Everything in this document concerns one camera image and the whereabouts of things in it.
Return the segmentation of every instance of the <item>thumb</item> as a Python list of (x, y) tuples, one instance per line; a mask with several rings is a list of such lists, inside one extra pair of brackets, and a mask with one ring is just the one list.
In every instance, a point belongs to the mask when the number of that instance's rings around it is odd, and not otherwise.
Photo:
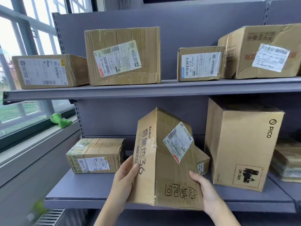
[(128, 184), (131, 184), (134, 182), (134, 179), (135, 179), (136, 175), (138, 174), (138, 171), (139, 171), (139, 164), (135, 163), (135, 165), (131, 168), (129, 173), (124, 178)]
[(199, 175), (192, 171), (189, 171), (189, 175), (192, 180), (199, 182), (201, 186), (203, 186), (204, 188), (211, 186), (211, 183), (207, 179), (205, 179), (202, 175)]

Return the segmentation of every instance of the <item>white label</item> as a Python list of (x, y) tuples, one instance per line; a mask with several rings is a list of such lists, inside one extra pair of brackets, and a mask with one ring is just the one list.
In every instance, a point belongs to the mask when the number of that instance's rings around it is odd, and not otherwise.
[(86, 158), (89, 171), (105, 171), (109, 170), (107, 157)]
[(18, 63), (26, 85), (68, 85), (62, 59), (18, 59)]
[(94, 51), (94, 57), (101, 77), (142, 67), (136, 41), (134, 40)]
[(261, 44), (252, 66), (281, 72), (289, 54), (290, 50), (268, 44)]
[(83, 172), (88, 172), (89, 171), (89, 168), (87, 166), (87, 162), (86, 162), (85, 159), (78, 159), (77, 161), (78, 161), (80, 167), (82, 168)]
[(180, 122), (163, 140), (177, 163), (181, 162), (192, 141), (193, 138), (183, 122)]
[(199, 171), (199, 174), (204, 172), (204, 163), (203, 162), (198, 164), (198, 171)]
[(217, 76), (221, 52), (182, 55), (182, 78)]

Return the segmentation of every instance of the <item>hand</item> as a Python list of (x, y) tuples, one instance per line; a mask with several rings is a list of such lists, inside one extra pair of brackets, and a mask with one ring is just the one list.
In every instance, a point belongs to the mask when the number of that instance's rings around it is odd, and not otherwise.
[(217, 194), (210, 181), (192, 171), (189, 171), (189, 175), (192, 180), (200, 183), (203, 193), (204, 211), (212, 218), (216, 212), (224, 207), (225, 202)]
[(106, 204), (112, 206), (120, 214), (126, 204), (126, 200), (132, 189), (132, 183), (138, 173), (139, 164), (133, 167), (133, 156), (130, 156), (115, 173), (113, 185)]

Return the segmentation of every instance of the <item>large cardboard box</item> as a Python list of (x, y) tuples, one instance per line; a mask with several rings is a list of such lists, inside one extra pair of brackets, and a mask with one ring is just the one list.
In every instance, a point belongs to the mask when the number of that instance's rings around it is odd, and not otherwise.
[(85, 31), (90, 85), (161, 83), (160, 28)]
[(205, 152), (214, 184), (262, 191), (284, 112), (210, 98)]
[(245, 26), (219, 39), (227, 79), (294, 77), (301, 63), (301, 24)]
[(225, 46), (180, 48), (178, 50), (178, 81), (220, 79), (225, 71), (222, 67), (224, 50)]
[(84, 57), (71, 54), (13, 56), (21, 89), (74, 87), (89, 84)]
[(270, 168), (283, 181), (301, 182), (301, 143), (279, 137)]
[(192, 149), (195, 159), (197, 161), (196, 167), (198, 169), (198, 173), (200, 175), (204, 175), (208, 172), (209, 168), (209, 161), (210, 157), (206, 155), (205, 152), (203, 152), (201, 149), (199, 149), (197, 146), (195, 146), (194, 149)]
[(66, 154), (75, 174), (116, 172), (125, 139), (81, 139)]
[(189, 124), (156, 108), (138, 121), (133, 163), (139, 173), (128, 201), (183, 209), (203, 209)]

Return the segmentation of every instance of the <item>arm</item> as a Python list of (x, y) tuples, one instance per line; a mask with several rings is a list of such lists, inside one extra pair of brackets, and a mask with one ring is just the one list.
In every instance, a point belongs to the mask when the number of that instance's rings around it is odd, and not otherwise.
[(227, 204), (220, 198), (211, 182), (203, 176), (189, 172), (190, 177), (201, 185), (204, 211), (213, 220), (215, 226), (240, 226)]
[(138, 173), (139, 164), (133, 167), (133, 156), (122, 163), (115, 173), (110, 194), (105, 202), (94, 226), (113, 226), (125, 208), (126, 200), (132, 189), (132, 183)]

